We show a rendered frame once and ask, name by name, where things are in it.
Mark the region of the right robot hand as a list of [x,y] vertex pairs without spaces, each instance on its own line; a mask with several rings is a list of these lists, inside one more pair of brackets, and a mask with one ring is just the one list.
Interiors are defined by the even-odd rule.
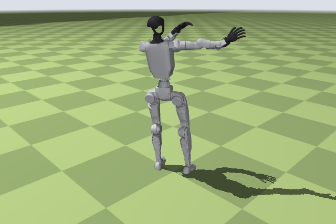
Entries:
[[[243,33],[239,33],[241,31],[245,31],[244,29],[242,29],[242,27],[237,28],[235,31],[233,31],[234,29],[236,29],[236,27],[232,28],[232,30],[230,31],[230,33],[228,34],[227,37],[224,38],[224,40],[226,41],[226,44],[223,47],[226,47],[230,44],[230,42],[234,42],[237,39],[240,39],[242,37],[246,37],[245,35],[240,36],[242,34],[245,34],[245,32]],[[242,30],[240,30],[242,29]],[[238,31],[239,30],[239,31]],[[239,34],[238,34],[239,33]],[[238,35],[237,35],[238,34]],[[238,37],[239,36],[239,37]]]

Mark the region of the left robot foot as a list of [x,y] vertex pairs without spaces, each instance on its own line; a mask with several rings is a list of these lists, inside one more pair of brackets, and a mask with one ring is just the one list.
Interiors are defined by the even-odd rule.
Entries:
[[154,169],[156,169],[156,170],[161,169],[164,162],[165,162],[165,157],[161,156],[161,162],[159,162],[159,160],[157,160],[157,162],[155,162]]

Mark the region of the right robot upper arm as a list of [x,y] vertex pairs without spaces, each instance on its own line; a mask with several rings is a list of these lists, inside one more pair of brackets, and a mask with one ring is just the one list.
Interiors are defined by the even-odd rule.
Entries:
[[203,47],[198,46],[197,41],[191,42],[191,41],[173,40],[169,41],[169,48],[173,52],[179,52],[181,50],[202,49]]

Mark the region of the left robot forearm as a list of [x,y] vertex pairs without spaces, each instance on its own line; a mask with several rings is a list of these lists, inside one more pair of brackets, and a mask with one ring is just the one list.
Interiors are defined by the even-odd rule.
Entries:
[[[173,30],[173,29],[172,29],[172,30]],[[170,34],[168,34],[164,39],[166,40],[166,38],[167,38],[168,40],[173,41],[173,40],[176,38],[177,35],[178,35],[178,33],[175,33],[174,35],[172,35],[172,34],[170,33]]]

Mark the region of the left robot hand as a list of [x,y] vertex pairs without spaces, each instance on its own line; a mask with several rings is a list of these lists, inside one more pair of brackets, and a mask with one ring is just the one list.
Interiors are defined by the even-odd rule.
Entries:
[[174,35],[175,33],[180,33],[180,32],[181,32],[180,30],[183,29],[183,28],[185,28],[187,25],[191,25],[191,26],[193,26],[193,24],[190,23],[190,22],[183,22],[183,23],[179,24],[177,27],[175,27],[175,28],[171,31],[171,34]]

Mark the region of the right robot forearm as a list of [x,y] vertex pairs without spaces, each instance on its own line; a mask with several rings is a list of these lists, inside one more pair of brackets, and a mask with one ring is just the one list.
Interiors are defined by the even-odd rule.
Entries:
[[205,40],[202,38],[199,38],[197,40],[197,45],[204,47],[206,49],[221,49],[223,46],[226,44],[226,41],[223,39],[221,41],[210,41],[210,40]]

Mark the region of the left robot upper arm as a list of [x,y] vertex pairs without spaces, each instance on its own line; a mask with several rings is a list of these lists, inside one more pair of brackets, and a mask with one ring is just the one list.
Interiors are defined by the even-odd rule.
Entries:
[[139,50],[141,51],[141,52],[145,52],[145,44],[146,44],[147,42],[145,42],[145,41],[141,41],[141,43],[140,43],[140,48],[139,48]]

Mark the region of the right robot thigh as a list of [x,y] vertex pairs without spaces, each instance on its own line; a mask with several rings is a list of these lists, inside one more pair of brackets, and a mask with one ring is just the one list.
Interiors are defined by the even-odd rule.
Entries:
[[185,138],[185,128],[190,128],[190,118],[186,97],[183,92],[172,91],[171,100],[176,106],[176,111],[181,124],[181,127],[178,128],[178,135]]

